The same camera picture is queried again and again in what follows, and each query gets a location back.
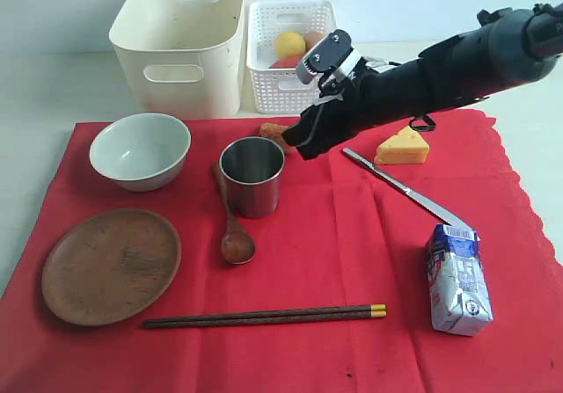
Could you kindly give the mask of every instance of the milk carton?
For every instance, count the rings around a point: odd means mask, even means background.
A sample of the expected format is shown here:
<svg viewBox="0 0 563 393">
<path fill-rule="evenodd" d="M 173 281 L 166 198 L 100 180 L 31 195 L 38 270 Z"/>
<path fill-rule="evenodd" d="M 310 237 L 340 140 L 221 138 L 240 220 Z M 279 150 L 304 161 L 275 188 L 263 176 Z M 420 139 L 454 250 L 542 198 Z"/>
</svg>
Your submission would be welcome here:
<svg viewBox="0 0 563 393">
<path fill-rule="evenodd" d="M 477 233 L 438 224 L 427 248 L 432 326 L 474 336 L 493 321 Z"/>
</svg>

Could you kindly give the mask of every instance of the white bowl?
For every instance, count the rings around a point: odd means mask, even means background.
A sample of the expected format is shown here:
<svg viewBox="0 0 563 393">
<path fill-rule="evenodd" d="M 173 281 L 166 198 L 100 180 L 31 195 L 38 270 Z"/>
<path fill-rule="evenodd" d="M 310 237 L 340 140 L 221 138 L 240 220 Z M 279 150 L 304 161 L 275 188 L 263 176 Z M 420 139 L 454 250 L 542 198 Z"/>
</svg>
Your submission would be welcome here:
<svg viewBox="0 0 563 393">
<path fill-rule="evenodd" d="M 90 163 L 102 176 L 129 191 L 152 191 L 182 169 L 192 135 L 181 120 L 140 113 L 115 121 L 90 146 Z"/>
</svg>

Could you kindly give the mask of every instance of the spoon handle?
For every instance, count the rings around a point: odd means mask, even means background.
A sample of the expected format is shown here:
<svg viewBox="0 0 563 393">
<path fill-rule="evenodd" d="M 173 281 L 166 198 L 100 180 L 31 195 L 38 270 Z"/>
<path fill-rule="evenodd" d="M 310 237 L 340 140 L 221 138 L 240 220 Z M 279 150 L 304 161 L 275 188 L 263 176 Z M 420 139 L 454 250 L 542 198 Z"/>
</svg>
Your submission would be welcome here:
<svg viewBox="0 0 563 393">
<path fill-rule="evenodd" d="M 229 198 L 227 197 L 227 184 L 225 183 L 225 178 L 221 173 L 221 169 L 219 168 L 219 163 L 213 163 L 213 174 L 215 175 L 215 181 L 217 182 L 217 186 L 219 187 L 219 193 L 221 194 L 221 198 L 223 199 L 223 204 L 225 206 L 225 211 L 227 212 L 227 217 L 231 217 L 233 215 L 232 210 L 230 209 L 229 205 Z"/>
</svg>

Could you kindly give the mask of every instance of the table knife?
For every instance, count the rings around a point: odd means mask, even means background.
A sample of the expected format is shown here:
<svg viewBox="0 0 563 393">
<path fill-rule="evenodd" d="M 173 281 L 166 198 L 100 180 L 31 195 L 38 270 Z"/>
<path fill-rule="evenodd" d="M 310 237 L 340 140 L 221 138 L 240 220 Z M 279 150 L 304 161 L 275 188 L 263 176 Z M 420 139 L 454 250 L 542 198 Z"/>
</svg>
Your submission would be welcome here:
<svg viewBox="0 0 563 393">
<path fill-rule="evenodd" d="M 368 171 L 376 175 L 378 178 L 384 180 L 389 185 L 393 186 L 398 191 L 402 192 L 404 195 L 409 197 L 411 200 L 418 203 L 421 207 L 424 207 L 430 213 L 432 213 L 439 219 L 443 220 L 444 222 L 448 223 L 450 226 L 455 226 L 461 229 L 473 230 L 469 224 L 467 224 L 459 217 L 448 211 L 446 208 L 442 207 L 440 204 L 436 204 L 430 198 L 425 197 L 421 193 L 417 193 L 412 188 L 399 182 L 394 177 L 388 175 L 387 173 L 376 167 L 373 163 L 370 162 L 370 160 L 363 158 L 352 149 L 344 148 L 342 149 L 342 152 L 352 161 L 366 168 Z"/>
</svg>

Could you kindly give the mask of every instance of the wooden spoon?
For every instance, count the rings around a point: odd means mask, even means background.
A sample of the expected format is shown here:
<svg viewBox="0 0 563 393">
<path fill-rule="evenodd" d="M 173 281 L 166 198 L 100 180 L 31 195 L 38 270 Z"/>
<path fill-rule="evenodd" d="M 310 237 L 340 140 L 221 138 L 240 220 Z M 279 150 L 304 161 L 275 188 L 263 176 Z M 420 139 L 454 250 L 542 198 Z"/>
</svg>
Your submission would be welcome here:
<svg viewBox="0 0 563 393">
<path fill-rule="evenodd" d="M 219 186 L 219 192 L 227 212 L 227 229 L 221 241 L 221 255 L 223 255 L 225 261 L 231 264 L 247 263 L 254 258 L 256 250 L 254 241 L 248 235 L 245 228 L 240 225 L 230 208 L 227 198 L 227 185 L 225 184 L 221 169 L 219 169 L 219 163 L 213 164 L 213 173 L 215 174 L 217 186 Z"/>
</svg>

